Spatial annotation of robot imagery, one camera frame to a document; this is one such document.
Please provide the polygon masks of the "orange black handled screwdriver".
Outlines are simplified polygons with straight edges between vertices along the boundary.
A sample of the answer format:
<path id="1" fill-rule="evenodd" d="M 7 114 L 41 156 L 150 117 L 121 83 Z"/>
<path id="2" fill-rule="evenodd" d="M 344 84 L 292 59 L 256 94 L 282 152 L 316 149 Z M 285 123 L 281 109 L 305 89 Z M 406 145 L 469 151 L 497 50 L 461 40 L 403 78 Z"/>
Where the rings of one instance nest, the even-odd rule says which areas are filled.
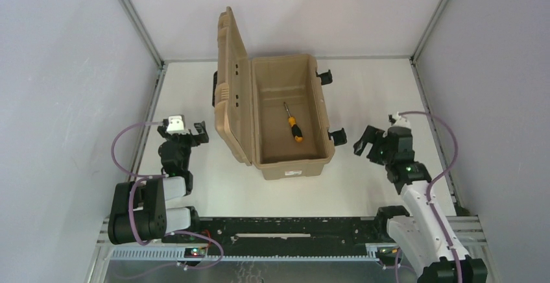
<path id="1" fill-rule="evenodd" d="M 289 110 L 289 107 L 287 106 L 287 103 L 284 102 L 283 105 L 285 107 L 285 111 L 286 111 L 287 116 L 288 116 L 288 123 L 291 127 L 291 133 L 293 135 L 294 140 L 298 143 L 303 142 L 304 137 L 303 137 L 303 134 L 302 134 L 302 131 L 301 131 L 300 127 L 297 125 L 295 117 L 292 116 L 292 114 Z"/>

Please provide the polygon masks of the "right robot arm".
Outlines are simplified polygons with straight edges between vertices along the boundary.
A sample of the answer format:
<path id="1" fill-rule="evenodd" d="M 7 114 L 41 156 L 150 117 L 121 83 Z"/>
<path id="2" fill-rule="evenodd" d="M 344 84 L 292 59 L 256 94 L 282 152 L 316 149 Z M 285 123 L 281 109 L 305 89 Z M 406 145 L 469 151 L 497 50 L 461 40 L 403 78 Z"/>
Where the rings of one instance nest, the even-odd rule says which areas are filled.
<path id="1" fill-rule="evenodd" d="M 381 231 L 394 240 L 409 259 L 418 282 L 486 282 L 488 269 L 459 241 L 448 219 L 441 216 L 425 165 L 415 160 L 409 127 L 393 125 L 381 130 L 371 125 L 354 144 L 359 156 L 367 144 L 367 159 L 384 166 L 387 178 L 403 199 L 403 206 L 377 211 Z"/>

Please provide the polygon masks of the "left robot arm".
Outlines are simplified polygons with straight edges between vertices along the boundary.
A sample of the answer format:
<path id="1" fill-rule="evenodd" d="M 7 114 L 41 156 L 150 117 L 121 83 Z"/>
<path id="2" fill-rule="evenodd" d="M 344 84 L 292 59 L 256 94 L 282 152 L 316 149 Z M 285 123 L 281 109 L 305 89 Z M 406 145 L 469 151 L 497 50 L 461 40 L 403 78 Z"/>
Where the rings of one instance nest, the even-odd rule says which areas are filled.
<path id="1" fill-rule="evenodd" d="M 195 123 L 196 134 L 175 116 L 156 122 L 164 142 L 158 147 L 161 173 L 135 174 L 135 181 L 117 184 L 108 222 L 108 237 L 114 245 L 160 239 L 179 230 L 198 230 L 200 218 L 194 206 L 167 208 L 167 202 L 191 194 L 191 150 L 209 142 L 204 121 Z"/>

